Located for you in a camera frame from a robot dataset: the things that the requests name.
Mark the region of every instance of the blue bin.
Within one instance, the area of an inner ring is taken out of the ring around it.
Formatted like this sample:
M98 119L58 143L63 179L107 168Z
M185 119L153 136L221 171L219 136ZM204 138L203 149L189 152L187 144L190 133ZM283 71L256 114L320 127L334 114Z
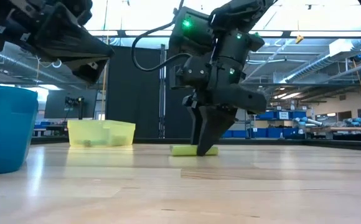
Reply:
M273 111L267 111L264 114L256 115L256 119L262 119L262 120L268 120L274 118L274 112Z
M223 138L231 138L233 136L233 131L227 130L225 131L225 134L223 134Z
M257 128L256 132L254 132L254 129L250 128L248 130L248 133L250 134L251 138L267 138L268 137L268 129L267 128Z
M305 118L306 117L306 112L305 111L293 111L290 113L290 118L294 119L294 118Z
M246 138L247 133L245 130L242 131L233 131L233 138Z
M298 128L284 128L283 129L283 137L288 137L294 133L298 134Z
M268 128L268 138L280 138L283 133L282 128Z
M37 93L0 86L0 174L23 165L38 111Z

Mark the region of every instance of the yellow translucent bin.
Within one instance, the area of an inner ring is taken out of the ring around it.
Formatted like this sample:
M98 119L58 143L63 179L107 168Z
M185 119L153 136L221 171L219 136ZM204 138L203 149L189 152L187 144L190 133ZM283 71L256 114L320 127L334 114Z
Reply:
M69 120L72 147L127 146L133 142L135 124L121 121Z

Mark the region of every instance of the green led light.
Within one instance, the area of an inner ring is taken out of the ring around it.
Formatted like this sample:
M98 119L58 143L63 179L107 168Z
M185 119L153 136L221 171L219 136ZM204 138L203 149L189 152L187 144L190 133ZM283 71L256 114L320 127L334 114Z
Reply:
M183 26L186 28L189 28L190 26L192 26L192 24L189 21L183 21Z

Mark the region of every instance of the green sponge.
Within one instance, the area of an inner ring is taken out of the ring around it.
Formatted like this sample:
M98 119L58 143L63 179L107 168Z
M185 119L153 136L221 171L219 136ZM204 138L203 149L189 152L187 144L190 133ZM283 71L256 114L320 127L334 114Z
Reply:
M219 153L218 147L211 147L205 154L206 156L217 156ZM171 146L172 156L197 156L197 146Z

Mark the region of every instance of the computer monitor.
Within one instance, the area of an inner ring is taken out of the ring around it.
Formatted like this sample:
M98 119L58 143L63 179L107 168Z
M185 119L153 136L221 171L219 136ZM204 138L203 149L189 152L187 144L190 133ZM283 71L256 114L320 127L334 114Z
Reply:
M55 90L49 91L45 106L45 118L47 119L68 119L79 118L80 108L83 118L93 118L95 115L97 90ZM82 106L69 103L69 100L78 101L83 98Z

